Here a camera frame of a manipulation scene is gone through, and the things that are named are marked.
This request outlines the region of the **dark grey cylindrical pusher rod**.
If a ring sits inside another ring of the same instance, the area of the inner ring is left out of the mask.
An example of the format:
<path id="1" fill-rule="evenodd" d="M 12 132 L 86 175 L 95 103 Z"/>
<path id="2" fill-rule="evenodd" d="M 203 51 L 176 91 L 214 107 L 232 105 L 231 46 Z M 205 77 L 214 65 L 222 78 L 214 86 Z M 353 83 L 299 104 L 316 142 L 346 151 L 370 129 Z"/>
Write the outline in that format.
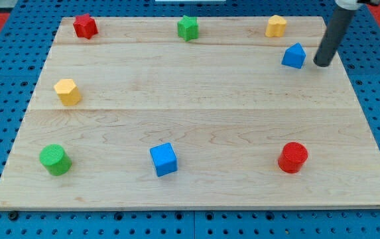
<path id="1" fill-rule="evenodd" d="M 313 62 L 316 66 L 327 67 L 331 64 L 354 15 L 355 10 L 336 6 L 314 56 Z"/>

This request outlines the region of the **white rod mount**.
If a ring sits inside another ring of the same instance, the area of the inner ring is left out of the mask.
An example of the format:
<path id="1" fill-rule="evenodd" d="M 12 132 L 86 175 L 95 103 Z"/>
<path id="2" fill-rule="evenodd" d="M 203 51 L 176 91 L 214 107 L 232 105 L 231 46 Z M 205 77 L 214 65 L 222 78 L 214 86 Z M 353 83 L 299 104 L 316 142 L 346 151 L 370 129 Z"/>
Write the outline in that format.
<path id="1" fill-rule="evenodd" d="M 380 5 L 380 0 L 335 0 L 337 6 L 346 10 L 358 10 L 362 5 Z"/>

